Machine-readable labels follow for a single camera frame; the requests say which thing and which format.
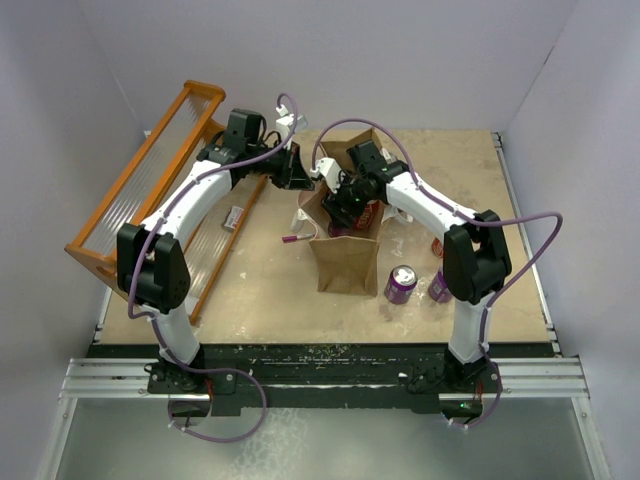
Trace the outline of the brown canvas tote bag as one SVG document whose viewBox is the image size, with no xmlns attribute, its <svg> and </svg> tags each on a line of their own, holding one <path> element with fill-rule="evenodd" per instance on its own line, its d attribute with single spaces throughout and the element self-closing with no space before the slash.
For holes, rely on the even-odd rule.
<svg viewBox="0 0 640 480">
<path fill-rule="evenodd" d="M 368 153 L 372 161 L 384 158 L 381 140 L 372 128 L 347 140 L 323 140 L 321 150 L 343 170 L 341 184 L 363 179 L 363 154 Z M 367 230 L 355 231 L 350 225 L 348 236 L 330 238 L 327 233 L 330 217 L 321 206 L 329 192 L 320 180 L 313 191 L 303 192 L 298 198 L 301 212 L 315 229 L 316 237 L 311 239 L 310 247 L 318 269 L 317 289 L 374 297 L 378 293 L 378 252 L 387 205 L 379 200 L 380 208 Z"/>
</svg>

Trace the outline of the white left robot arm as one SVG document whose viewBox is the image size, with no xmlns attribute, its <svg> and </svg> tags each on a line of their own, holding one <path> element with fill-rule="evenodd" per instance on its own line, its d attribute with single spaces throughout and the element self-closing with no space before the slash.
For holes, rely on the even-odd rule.
<svg viewBox="0 0 640 480">
<path fill-rule="evenodd" d="M 204 365 L 197 361 L 201 346 L 186 306 L 191 288 L 187 241 L 210 210 L 248 175 L 266 176 L 284 190 L 313 187 L 293 140 L 307 121 L 284 105 L 276 111 L 276 142 L 268 145 L 263 115 L 232 110 L 225 129 L 198 152 L 169 198 L 140 224 L 125 223 L 117 232 L 117 285 L 127 296 L 128 314 L 151 323 L 161 357 L 174 364 L 171 381 L 184 392 L 198 390 L 206 378 Z"/>
</svg>

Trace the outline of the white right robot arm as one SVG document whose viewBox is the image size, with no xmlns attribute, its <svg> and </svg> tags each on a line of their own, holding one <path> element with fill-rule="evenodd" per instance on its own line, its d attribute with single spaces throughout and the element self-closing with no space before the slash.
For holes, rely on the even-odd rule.
<svg viewBox="0 0 640 480">
<path fill-rule="evenodd" d="M 443 280 L 455 299 L 454 324 L 445 353 L 446 383 L 467 391 L 487 365 L 489 301 L 512 272 L 499 216 L 476 212 L 436 191 L 403 160 L 389 160 L 372 141 L 347 150 L 353 168 L 330 157 L 312 162 L 311 176 L 329 189 L 322 201 L 340 227 L 354 223 L 364 207 L 380 201 L 410 215 L 443 246 Z"/>
</svg>

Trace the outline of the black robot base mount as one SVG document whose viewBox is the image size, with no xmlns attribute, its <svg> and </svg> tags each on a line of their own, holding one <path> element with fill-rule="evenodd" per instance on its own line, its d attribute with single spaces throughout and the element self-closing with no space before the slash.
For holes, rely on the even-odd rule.
<svg viewBox="0 0 640 480">
<path fill-rule="evenodd" d="M 244 408 L 408 410 L 477 417 L 510 366 L 553 358 L 548 343 L 496 343 L 485 361 L 457 367 L 435 344 L 209 344 L 184 370 L 151 345 L 93 345 L 113 380 L 141 381 L 138 392 L 184 402 L 213 416 Z"/>
</svg>

